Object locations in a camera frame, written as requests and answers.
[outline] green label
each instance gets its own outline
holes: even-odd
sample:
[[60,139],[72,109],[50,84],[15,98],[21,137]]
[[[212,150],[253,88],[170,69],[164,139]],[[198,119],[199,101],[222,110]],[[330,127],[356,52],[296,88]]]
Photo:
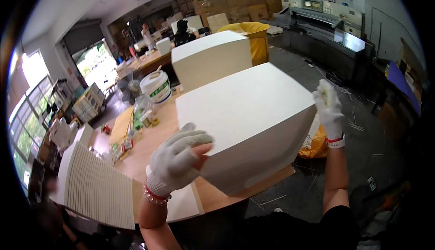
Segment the green label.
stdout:
[[157,90],[154,90],[151,94],[150,97],[154,97],[155,95],[157,95],[159,92],[161,92],[164,88],[167,87],[169,83],[166,81],[165,83],[163,83],[163,85],[161,85]]

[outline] bucket lid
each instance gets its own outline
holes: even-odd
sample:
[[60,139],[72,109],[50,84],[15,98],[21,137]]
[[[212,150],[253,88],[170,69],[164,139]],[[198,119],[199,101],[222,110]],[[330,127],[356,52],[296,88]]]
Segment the bucket lid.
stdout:
[[139,83],[139,87],[142,92],[153,92],[156,88],[158,88],[167,80],[167,74],[162,70],[158,72],[159,76],[150,79],[151,75],[153,75],[154,73],[156,72],[148,74]]

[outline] trash bin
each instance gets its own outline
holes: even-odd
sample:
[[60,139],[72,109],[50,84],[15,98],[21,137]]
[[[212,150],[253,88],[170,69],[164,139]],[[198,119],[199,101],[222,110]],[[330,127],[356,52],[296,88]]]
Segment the trash bin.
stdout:
[[231,30],[249,38],[251,44],[252,65],[256,66],[269,62],[269,45],[266,31],[269,24],[260,22],[241,22],[228,24],[218,30],[218,32]]

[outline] beaded bracelet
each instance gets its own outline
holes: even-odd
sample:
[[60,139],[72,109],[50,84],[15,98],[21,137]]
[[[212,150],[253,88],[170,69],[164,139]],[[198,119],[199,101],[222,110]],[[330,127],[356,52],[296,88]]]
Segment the beaded bracelet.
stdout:
[[163,206],[169,201],[169,199],[171,199],[171,195],[167,197],[160,197],[151,193],[146,185],[146,181],[144,182],[144,195],[148,203],[154,203],[156,206]]

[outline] paper cutting machine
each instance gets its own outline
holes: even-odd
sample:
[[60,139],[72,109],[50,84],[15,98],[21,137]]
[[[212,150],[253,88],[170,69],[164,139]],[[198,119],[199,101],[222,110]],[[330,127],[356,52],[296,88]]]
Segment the paper cutting machine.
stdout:
[[358,68],[364,54],[365,17],[357,11],[323,0],[282,0],[285,7],[274,21],[263,23],[283,28],[283,42],[307,57],[319,61],[344,79],[363,81]]

